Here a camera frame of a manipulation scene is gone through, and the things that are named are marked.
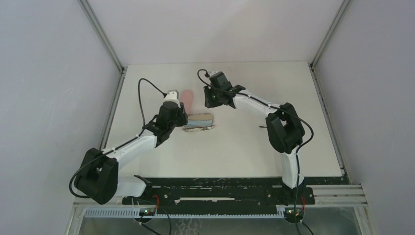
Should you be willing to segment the light blue cleaning cloth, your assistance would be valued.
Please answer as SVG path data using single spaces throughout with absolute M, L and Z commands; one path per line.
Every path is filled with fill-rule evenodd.
M 204 119 L 204 120 L 194 120 L 189 119 L 186 128 L 203 128 L 203 127 L 210 127 L 213 125 L 212 119 Z

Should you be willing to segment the pink glasses case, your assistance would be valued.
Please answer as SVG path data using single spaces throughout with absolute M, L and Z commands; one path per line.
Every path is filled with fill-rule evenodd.
M 180 102 L 184 104 L 184 110 L 189 115 L 192 109 L 194 93 L 192 90 L 183 90 L 180 95 Z

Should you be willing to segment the map print glasses case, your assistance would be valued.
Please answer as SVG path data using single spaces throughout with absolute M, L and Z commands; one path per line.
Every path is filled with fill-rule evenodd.
M 211 113 L 190 114 L 187 118 L 187 124 L 182 127 L 185 132 L 206 131 L 213 129 L 214 116 Z

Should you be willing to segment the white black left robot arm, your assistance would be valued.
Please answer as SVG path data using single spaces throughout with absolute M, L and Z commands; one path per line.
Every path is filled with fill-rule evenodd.
M 176 127 L 185 125 L 184 104 L 165 101 L 159 113 L 132 139 L 106 150 L 89 149 L 69 181 L 70 192 L 77 198 L 92 199 L 100 205 L 113 197 L 142 196 L 150 182 L 138 175 L 122 177 L 119 171 L 140 155 L 159 147 Z

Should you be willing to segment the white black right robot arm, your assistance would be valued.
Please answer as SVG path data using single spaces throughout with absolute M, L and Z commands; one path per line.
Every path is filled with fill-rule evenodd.
M 298 116 L 294 106 L 290 103 L 274 104 L 253 95 L 241 85 L 234 86 L 221 71 L 200 69 L 197 76 L 199 79 L 203 76 L 209 79 L 204 86 L 205 107 L 226 105 L 265 120 L 270 145 L 281 154 L 283 184 L 289 189 L 298 188 L 304 180 L 300 171 L 299 151 L 310 142 L 303 141 L 304 127 L 307 126 L 311 133 L 313 130 Z

